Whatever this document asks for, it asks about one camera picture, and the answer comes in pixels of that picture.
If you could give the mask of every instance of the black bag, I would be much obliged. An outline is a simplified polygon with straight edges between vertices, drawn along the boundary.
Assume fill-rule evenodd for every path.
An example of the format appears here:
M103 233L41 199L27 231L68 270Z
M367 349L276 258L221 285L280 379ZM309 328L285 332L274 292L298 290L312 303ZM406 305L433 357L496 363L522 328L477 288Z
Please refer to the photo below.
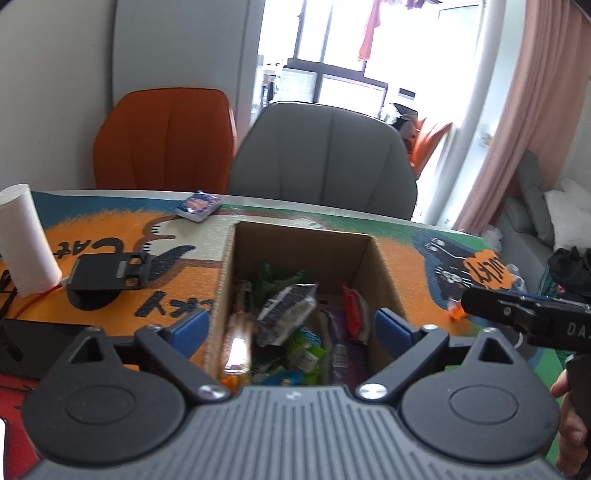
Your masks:
M558 249L548 260L552 279L566 290L560 298L591 303L591 249L583 255L577 247Z

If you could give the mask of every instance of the window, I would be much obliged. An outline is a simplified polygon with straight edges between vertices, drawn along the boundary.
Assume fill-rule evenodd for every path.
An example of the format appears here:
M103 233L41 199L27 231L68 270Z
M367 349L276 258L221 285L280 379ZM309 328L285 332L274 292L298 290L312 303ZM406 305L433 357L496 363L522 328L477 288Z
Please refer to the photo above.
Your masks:
M377 116L388 84L367 78L358 59L372 4L267 0L258 53L265 64L285 65L274 101L323 103Z
M266 64L285 65L275 100L326 103L373 116L384 103L396 102L421 116L455 120L471 91L481 2L428 0L411 10L383 2L371 59L362 61L373 3L267 0L259 54Z

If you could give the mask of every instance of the black gripper base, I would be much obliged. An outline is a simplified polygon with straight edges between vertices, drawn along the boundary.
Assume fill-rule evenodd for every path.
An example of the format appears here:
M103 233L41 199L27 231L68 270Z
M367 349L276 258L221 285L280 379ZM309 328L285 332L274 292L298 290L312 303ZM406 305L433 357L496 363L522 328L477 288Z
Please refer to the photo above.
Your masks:
M140 460L92 469L42 461L27 480L492 480L560 479L541 456L470 465L410 438L391 407L345 387L246 387L194 409L184 427Z

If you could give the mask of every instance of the chair backrest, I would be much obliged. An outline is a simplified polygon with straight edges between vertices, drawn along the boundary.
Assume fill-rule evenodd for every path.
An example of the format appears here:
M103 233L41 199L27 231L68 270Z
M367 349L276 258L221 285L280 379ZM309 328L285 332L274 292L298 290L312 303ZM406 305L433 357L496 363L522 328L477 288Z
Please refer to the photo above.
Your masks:
M278 102L242 142L230 194L410 219L417 184L391 126L337 107Z
M235 145L232 109L223 92L132 92L111 110L96 136L96 186L226 193Z
M452 129L452 124L432 123L428 119L419 128L411 155L411 167L419 178L441 139Z

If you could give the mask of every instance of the black cable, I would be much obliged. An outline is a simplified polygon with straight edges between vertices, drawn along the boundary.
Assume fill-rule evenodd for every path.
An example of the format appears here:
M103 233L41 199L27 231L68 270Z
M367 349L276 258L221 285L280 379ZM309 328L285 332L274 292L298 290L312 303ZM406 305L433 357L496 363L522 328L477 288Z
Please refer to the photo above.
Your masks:
M10 277L10 272L8 270L2 272L2 275L0 276L0 291L6 290L11 281L12 279ZM14 287L12 291L9 293L8 298L0 308L0 348L5 348L6 352L15 361L19 362L22 360L22 350L8 336L5 326L5 320L8 315L8 310L10 309L12 302L14 301L14 298L17 296L17 293L17 288Z

